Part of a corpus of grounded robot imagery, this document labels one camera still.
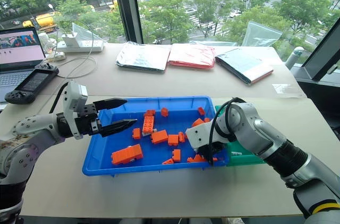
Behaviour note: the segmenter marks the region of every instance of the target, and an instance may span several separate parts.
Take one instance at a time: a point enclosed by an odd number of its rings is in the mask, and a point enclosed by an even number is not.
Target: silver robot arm
[[[223,113],[216,119],[211,144],[209,134],[214,120],[186,130],[194,150],[209,159],[223,144],[239,141],[271,165],[287,187],[294,189],[295,203],[307,218],[306,223],[339,223],[339,176],[262,120],[253,104],[230,103],[227,109],[227,116]]]
[[[39,156],[65,138],[83,135],[108,136],[120,132],[137,120],[123,119],[102,126],[98,110],[116,108],[126,100],[113,98],[86,105],[86,87],[68,82],[64,92],[64,112],[33,115],[19,120],[0,136],[0,223],[15,223],[22,204],[22,194]]]

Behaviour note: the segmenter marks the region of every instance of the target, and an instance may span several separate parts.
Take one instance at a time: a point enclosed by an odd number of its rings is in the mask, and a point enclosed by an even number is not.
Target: orange lego brick
[[[133,139],[140,139],[141,138],[141,134],[140,134],[140,128],[134,128],[132,131],[132,138]]]
[[[177,146],[178,144],[179,144],[179,135],[169,135],[168,145],[169,146]]]
[[[196,156],[195,156],[194,158],[189,157],[189,158],[187,159],[187,162],[189,162],[189,163],[194,163],[194,162],[206,162],[206,159],[205,159],[203,156],[201,156],[201,155],[199,155],[199,154],[196,154]]]
[[[140,144],[136,144],[134,146],[129,146],[125,149],[112,152],[111,159],[112,164],[127,164],[135,159],[143,158],[143,152]]]
[[[175,162],[181,162],[181,150],[180,149],[175,149],[172,151],[172,159]]]
[[[168,141],[168,133],[166,130],[161,130],[151,134],[151,142],[154,144]]]
[[[198,108],[198,112],[200,113],[200,115],[206,114],[206,112],[204,111],[204,109],[202,107]]]
[[[153,116],[155,115],[156,113],[156,110],[147,110],[147,112],[144,114],[144,117],[145,116]]]
[[[171,159],[168,159],[168,160],[165,160],[164,162],[162,162],[162,165],[173,164],[173,163],[174,163],[174,161],[173,161],[173,159],[171,158]]]
[[[179,132],[178,133],[178,140],[180,143],[184,143],[185,142],[185,137],[184,137],[184,133],[183,132]]]
[[[166,109],[165,107],[163,107],[161,110],[160,110],[160,114],[163,116],[163,117],[167,117],[169,115],[169,111],[168,109]]]
[[[191,127],[195,127],[195,126],[200,125],[202,123],[204,123],[204,121],[202,121],[201,118],[198,118],[197,120],[194,121],[194,123],[191,125]]]
[[[152,133],[152,130],[154,129],[154,120],[154,116],[144,117],[143,133]]]

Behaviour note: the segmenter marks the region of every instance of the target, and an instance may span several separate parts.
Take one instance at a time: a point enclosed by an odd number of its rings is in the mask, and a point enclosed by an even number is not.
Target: black cable
[[[59,98],[60,98],[60,95],[62,94],[63,90],[65,89],[65,87],[67,86],[68,83],[69,83],[69,82],[66,82],[66,83],[64,83],[64,84],[60,87],[60,89],[59,89],[59,91],[58,91],[58,94],[57,94],[57,96],[56,96],[56,98],[55,98],[55,100],[54,100],[54,102],[53,102],[52,107],[51,107],[51,110],[49,111],[49,114],[53,113],[54,108],[55,108],[55,106],[57,105],[58,100],[59,100]]]
[[[214,161],[213,161],[213,133],[214,133],[214,128],[215,128],[215,124],[216,124],[216,120],[218,118],[219,113],[223,110],[223,108],[225,106],[225,123],[227,126],[227,129],[229,131],[228,137],[235,137],[234,132],[231,130],[230,125],[229,125],[229,121],[228,121],[228,115],[229,115],[229,110],[230,110],[230,106],[233,102],[238,102],[238,103],[245,103],[245,101],[241,98],[233,98],[232,100],[229,100],[228,102],[225,102],[223,105],[221,105],[221,107],[219,108],[219,110],[216,112],[214,119],[212,120],[212,124],[211,124],[211,128],[210,128],[210,134],[209,134],[209,159],[208,162],[210,163],[211,166],[214,165]]]

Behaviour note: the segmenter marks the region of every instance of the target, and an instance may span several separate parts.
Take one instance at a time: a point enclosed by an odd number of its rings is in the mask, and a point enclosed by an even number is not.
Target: power strip
[[[57,51],[63,51],[65,53],[88,53],[92,46],[92,40],[78,41],[79,47],[68,47],[64,41],[60,41],[57,45]],[[92,52],[102,51],[104,48],[104,41],[93,41]]]

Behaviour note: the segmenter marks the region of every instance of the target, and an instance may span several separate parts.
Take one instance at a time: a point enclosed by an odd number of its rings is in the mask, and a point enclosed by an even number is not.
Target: window
[[[138,0],[138,6],[145,43],[274,42],[283,61],[302,46],[300,64],[340,17],[339,0]]]
[[[0,0],[0,29],[34,25],[54,39],[61,29],[58,40],[62,40],[75,20],[108,42],[126,41],[117,0]]]

